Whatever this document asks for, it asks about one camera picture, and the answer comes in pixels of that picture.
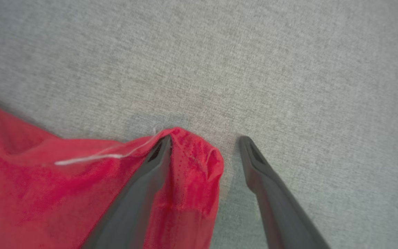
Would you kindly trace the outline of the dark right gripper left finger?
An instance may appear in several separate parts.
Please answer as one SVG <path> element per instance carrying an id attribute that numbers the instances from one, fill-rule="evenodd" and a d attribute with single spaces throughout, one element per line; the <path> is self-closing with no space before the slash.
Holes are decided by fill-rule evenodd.
<path id="1" fill-rule="evenodd" d="M 152 147 L 82 245 L 83 249 L 142 249 L 156 193 L 167 178 L 170 135 Z"/>

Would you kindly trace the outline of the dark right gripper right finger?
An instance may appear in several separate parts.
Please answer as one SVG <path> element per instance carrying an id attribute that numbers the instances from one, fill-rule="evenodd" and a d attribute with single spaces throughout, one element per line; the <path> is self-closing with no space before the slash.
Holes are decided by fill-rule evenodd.
<path id="1" fill-rule="evenodd" d="M 328 249 L 321 233 L 253 140 L 239 137 L 245 181 L 256 195 L 270 249 Z"/>

